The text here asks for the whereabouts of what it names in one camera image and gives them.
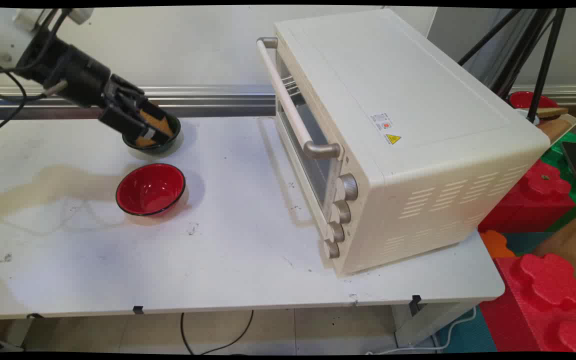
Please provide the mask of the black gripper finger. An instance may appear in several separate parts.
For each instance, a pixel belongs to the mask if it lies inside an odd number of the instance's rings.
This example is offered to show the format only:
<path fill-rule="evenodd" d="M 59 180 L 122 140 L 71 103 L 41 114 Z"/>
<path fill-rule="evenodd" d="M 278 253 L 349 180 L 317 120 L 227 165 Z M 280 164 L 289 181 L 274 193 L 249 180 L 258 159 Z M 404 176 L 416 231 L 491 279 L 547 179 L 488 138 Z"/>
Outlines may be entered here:
<path fill-rule="evenodd" d="M 119 132 L 125 140 L 135 147 L 151 147 L 158 145 L 155 135 L 157 132 L 147 117 L 130 115 L 116 106 L 106 107 L 98 117 L 98 120 L 111 129 Z"/>
<path fill-rule="evenodd" d="M 119 75 L 112 76 L 112 84 L 115 86 L 112 90 L 112 98 L 122 111 L 131 116 L 146 117 L 153 127 L 167 135 L 176 134 L 169 114 L 151 101 L 143 89 Z"/>

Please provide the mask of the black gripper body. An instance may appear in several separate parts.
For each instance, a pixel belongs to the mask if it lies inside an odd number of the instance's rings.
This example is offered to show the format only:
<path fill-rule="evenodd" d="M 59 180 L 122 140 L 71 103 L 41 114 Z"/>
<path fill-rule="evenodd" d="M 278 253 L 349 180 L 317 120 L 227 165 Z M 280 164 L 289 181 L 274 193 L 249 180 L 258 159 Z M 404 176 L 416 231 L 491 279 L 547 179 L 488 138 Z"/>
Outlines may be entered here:
<path fill-rule="evenodd" d="M 112 73 L 111 69 L 87 53 L 68 44 L 57 36 L 37 34 L 23 51 L 17 62 L 22 68 L 17 74 L 26 80 L 41 84 L 44 89 L 66 81 L 65 89 L 58 96 L 87 109 L 105 109 L 105 93 L 118 91 L 122 96 L 145 96 L 142 89 Z"/>

